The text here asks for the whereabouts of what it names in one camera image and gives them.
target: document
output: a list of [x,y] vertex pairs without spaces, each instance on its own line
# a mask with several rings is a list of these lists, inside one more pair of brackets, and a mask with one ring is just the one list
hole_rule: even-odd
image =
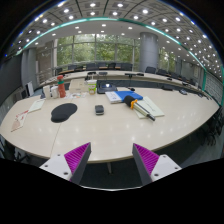
[[[154,117],[164,116],[164,113],[160,110],[160,108],[156,106],[156,104],[147,96],[144,96],[143,100],[138,100],[137,103],[141,105],[142,107],[144,107],[147,111],[149,111],[149,113],[152,114]],[[148,119],[148,117],[145,117],[143,114],[141,114],[137,110],[134,109],[134,111],[136,112],[136,114],[138,115],[140,119],[142,118]]]
[[24,121],[26,119],[26,115],[28,114],[28,111],[29,110],[26,110],[23,113],[16,115],[16,118],[15,118],[15,120],[13,122],[13,125],[12,125],[11,132],[23,127],[23,124],[24,124]]

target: pink object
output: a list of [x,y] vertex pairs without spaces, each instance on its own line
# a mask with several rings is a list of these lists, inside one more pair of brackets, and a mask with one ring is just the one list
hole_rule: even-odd
[[142,159],[142,162],[143,162],[148,174],[151,175],[152,170],[154,169],[157,161],[159,160],[159,156],[156,153],[154,153],[140,145],[137,145],[135,143],[134,143],[134,145],[139,152],[139,155]]

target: mobile phone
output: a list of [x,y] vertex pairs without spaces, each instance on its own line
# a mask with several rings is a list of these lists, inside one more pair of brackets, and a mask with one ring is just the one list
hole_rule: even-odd
[[95,112],[96,112],[96,115],[102,115],[104,114],[104,108],[102,105],[96,105],[95,106]]

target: desk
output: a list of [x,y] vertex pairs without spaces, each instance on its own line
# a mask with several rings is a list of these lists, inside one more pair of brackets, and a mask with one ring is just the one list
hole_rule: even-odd
[[[105,94],[87,94],[79,99],[46,100],[39,111],[27,115],[24,126],[11,132],[16,114],[30,108],[40,96],[18,101],[8,112],[0,134],[16,147],[49,159],[91,142],[88,163],[112,162],[132,158],[133,143],[156,151],[168,146],[204,124],[217,110],[214,100],[196,94],[182,95],[178,91],[135,88],[136,93],[148,96],[165,114],[139,119],[125,103],[110,104]],[[75,103],[78,110],[69,120],[51,122],[51,111],[62,103]],[[102,104],[104,115],[95,115],[95,105]]]

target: table leg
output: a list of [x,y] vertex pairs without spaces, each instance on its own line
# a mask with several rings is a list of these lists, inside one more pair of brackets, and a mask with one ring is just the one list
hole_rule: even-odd
[[107,163],[109,174],[112,174],[111,163]]

